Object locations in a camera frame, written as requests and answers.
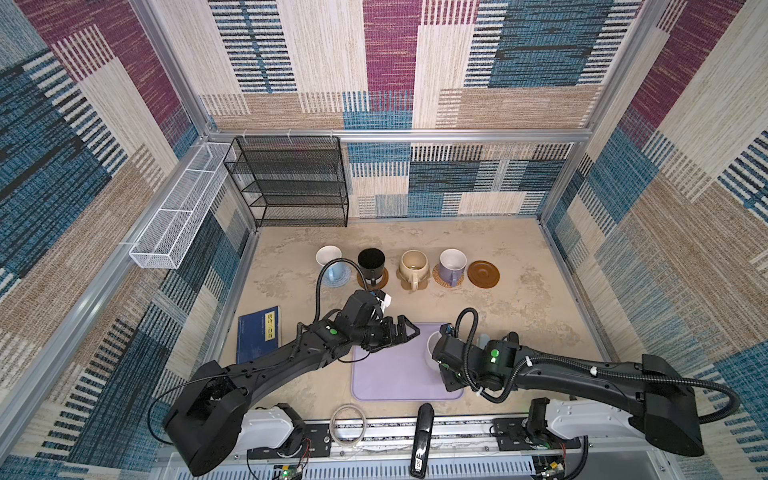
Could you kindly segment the white mug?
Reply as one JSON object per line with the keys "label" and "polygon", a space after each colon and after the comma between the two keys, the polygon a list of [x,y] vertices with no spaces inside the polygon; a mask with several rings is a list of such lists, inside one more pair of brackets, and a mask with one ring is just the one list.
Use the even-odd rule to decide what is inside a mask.
{"label": "white mug", "polygon": [[440,363],[433,359],[433,353],[441,337],[441,333],[439,331],[435,331],[428,337],[426,344],[425,363],[431,370],[435,372],[440,370]]}

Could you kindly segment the brown paw shaped coaster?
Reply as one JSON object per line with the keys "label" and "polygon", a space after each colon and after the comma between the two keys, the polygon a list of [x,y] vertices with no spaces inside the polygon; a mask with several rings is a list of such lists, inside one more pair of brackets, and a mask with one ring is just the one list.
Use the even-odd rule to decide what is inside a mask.
{"label": "brown paw shaped coaster", "polygon": [[418,270],[399,268],[396,271],[396,276],[404,290],[414,292],[427,288],[430,271],[427,267]]}

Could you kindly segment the brown wooden coaster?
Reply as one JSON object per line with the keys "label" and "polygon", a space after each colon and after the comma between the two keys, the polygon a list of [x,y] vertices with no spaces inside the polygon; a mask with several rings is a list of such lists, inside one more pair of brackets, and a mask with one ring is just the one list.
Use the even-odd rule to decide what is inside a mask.
{"label": "brown wooden coaster", "polygon": [[485,260],[472,262],[467,268],[467,276],[473,285],[483,289],[493,288],[500,281],[499,269]]}
{"label": "brown wooden coaster", "polygon": [[386,287],[387,283],[389,281],[389,271],[387,269],[383,270],[383,274],[380,278],[377,279],[377,282],[375,284],[371,284],[366,279],[361,277],[360,275],[357,275],[357,283],[362,288],[368,288],[369,291],[374,290],[382,290]]}

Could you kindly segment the beige ceramic mug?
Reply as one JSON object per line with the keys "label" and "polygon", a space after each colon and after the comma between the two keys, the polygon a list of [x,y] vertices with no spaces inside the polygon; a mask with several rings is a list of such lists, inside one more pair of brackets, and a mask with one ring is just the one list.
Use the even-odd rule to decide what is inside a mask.
{"label": "beige ceramic mug", "polygon": [[426,254],[420,250],[408,250],[400,258],[399,268],[422,269],[427,267],[430,271],[429,260]]}

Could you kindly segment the black mug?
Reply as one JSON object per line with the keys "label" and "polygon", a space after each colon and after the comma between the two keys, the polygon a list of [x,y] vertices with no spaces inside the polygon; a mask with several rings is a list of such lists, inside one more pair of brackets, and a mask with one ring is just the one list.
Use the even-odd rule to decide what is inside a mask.
{"label": "black mug", "polygon": [[362,271],[362,277],[371,284],[375,284],[385,269],[386,257],[378,248],[366,248],[357,257],[357,263]]}

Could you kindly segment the white mug lilac handle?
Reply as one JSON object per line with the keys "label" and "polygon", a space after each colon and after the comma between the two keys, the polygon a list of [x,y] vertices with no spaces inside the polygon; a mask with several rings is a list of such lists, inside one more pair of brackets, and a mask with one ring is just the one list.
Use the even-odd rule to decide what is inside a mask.
{"label": "white mug lilac handle", "polygon": [[463,278],[467,263],[468,259],[461,250],[455,248],[443,250],[439,256],[439,278],[449,287],[456,287]]}

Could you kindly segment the light blue mug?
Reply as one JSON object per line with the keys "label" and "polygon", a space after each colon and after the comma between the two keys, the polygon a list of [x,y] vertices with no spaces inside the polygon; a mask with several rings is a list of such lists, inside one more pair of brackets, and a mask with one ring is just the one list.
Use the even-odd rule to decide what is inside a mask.
{"label": "light blue mug", "polygon": [[341,257],[341,249],[334,245],[326,245],[321,247],[315,255],[316,262],[322,268],[325,268],[330,262]]}

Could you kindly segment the blue woven round coaster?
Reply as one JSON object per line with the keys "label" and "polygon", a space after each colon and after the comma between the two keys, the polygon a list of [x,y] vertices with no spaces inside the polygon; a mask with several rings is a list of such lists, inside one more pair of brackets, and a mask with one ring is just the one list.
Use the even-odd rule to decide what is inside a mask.
{"label": "blue woven round coaster", "polygon": [[325,270],[322,277],[322,284],[330,288],[340,288],[345,286],[350,279],[350,266],[345,262],[339,262],[331,265]]}

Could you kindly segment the woven rattan round coaster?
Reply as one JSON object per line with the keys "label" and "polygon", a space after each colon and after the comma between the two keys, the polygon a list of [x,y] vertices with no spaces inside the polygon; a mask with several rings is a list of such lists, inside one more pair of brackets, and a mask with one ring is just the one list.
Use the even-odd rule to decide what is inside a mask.
{"label": "woven rattan round coaster", "polygon": [[454,288],[460,287],[460,286],[463,284],[463,282],[464,282],[464,279],[465,279],[465,275],[462,273],[462,274],[460,275],[460,277],[458,278],[458,280],[457,280],[456,284],[455,284],[455,285],[452,285],[452,284],[451,284],[451,283],[449,283],[449,282],[445,282],[445,281],[444,281],[444,280],[443,280],[443,279],[440,277],[440,269],[439,269],[439,265],[436,265],[436,266],[434,266],[434,267],[433,267],[433,269],[432,269],[432,278],[435,280],[435,282],[436,282],[436,283],[437,283],[439,286],[441,286],[441,287],[443,287],[443,288],[446,288],[446,289],[454,289]]}

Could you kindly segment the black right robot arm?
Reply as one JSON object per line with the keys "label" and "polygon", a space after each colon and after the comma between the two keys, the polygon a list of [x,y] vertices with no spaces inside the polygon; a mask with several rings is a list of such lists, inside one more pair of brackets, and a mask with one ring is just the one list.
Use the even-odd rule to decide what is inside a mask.
{"label": "black right robot arm", "polygon": [[728,418],[741,405],[732,388],[683,377],[652,354],[640,362],[588,361],[523,346],[515,332],[478,347],[478,312],[468,307],[461,314],[472,319],[467,338],[460,338],[459,322],[444,324],[431,351],[449,391],[468,387],[494,404],[518,390],[585,399],[621,411],[618,423],[653,447],[687,457],[704,453],[702,426]]}

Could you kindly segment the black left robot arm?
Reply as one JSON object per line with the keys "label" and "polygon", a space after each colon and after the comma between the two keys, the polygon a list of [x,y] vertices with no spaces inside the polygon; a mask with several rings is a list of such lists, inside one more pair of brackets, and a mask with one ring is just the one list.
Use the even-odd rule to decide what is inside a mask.
{"label": "black left robot arm", "polygon": [[288,382],[339,361],[353,347],[373,354],[406,344],[420,329],[406,316],[386,316],[387,295],[368,286],[356,290],[341,309],[320,315],[322,279],[330,267],[351,266],[352,260],[329,261],[318,274],[313,321],[297,324],[296,338],[257,360],[222,367],[217,361],[200,366],[192,378],[157,396],[179,391],[162,428],[190,474],[199,477],[218,467],[231,454],[246,412],[262,398]]}

